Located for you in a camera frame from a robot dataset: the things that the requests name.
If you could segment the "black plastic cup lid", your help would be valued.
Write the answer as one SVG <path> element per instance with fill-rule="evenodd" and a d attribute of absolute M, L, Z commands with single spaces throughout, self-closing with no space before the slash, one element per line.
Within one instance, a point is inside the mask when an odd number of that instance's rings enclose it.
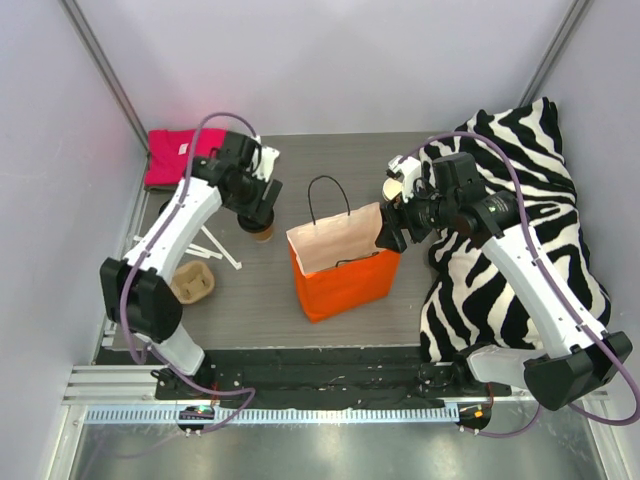
<path fill-rule="evenodd" d="M 253 220 L 249 217 L 238 215 L 237 222 L 242 230 L 249 234 L 259 234 L 269 230 L 275 220 L 275 213 L 273 210 L 269 212 L 269 215 L 263 221 Z"/>

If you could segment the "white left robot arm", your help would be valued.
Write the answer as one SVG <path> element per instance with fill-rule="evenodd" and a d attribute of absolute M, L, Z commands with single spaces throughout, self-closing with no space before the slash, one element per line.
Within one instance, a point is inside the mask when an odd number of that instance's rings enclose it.
<path fill-rule="evenodd" d="M 143 238 L 123 258 L 106 259 L 100 282 L 109 320 L 120 324 L 129 343 L 150 342 L 180 372 L 179 388 L 190 398 L 205 397 L 213 385 L 204 368 L 205 352 L 182 324 L 183 306 L 170 288 L 189 244 L 220 209 L 242 224 L 267 227 L 282 189 L 273 176 L 279 150 L 257 137 L 224 135 L 221 146 L 204 156 L 190 154 L 168 205 Z"/>

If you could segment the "brown paper cup innermost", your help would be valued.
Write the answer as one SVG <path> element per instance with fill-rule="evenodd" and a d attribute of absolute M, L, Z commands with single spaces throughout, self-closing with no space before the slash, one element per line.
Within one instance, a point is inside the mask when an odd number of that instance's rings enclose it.
<path fill-rule="evenodd" d="M 274 224 L 270 224 L 268 226 L 262 226 L 260 230 L 254 231 L 251 233 L 251 237 L 257 243 L 265 243 L 268 242 L 274 234 Z"/>

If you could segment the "brown cardboard cup carrier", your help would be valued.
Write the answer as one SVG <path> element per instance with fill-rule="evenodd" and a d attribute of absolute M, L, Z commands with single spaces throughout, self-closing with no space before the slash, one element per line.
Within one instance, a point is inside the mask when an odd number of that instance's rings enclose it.
<path fill-rule="evenodd" d="M 215 277 L 203 261 L 190 261 L 174 273 L 170 288 L 182 305 L 194 304 L 208 295 L 215 287 Z"/>

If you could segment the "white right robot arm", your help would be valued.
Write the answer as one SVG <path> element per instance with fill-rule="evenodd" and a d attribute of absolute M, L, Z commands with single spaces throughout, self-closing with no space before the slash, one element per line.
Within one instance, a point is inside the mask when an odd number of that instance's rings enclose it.
<path fill-rule="evenodd" d="M 463 350 L 451 371 L 457 391 L 472 395 L 497 382 L 528 390 L 544 408 L 556 411 L 603 387 L 616 374 L 630 376 L 623 363 L 631 340 L 609 332 L 581 304 L 559 276 L 529 226 L 519 190 L 489 195 L 474 158 L 456 153 L 433 164 L 435 185 L 420 190 L 423 164 L 398 155 L 387 167 L 401 192 L 381 208 L 379 247 L 397 253 L 436 228 L 470 239 L 504 276 L 538 331 L 539 350 L 497 345 Z"/>

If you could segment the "orange paper gift bag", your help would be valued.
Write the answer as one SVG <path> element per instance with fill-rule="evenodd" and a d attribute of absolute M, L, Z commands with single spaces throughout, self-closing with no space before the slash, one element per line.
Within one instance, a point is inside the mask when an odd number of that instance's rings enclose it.
<path fill-rule="evenodd" d="M 386 297 L 400 263 L 398 253 L 375 245 L 382 229 L 378 202 L 353 209 L 337 184 L 346 211 L 315 215 L 310 191 L 322 178 L 307 187 L 311 221 L 286 231 L 297 298 L 312 323 Z"/>

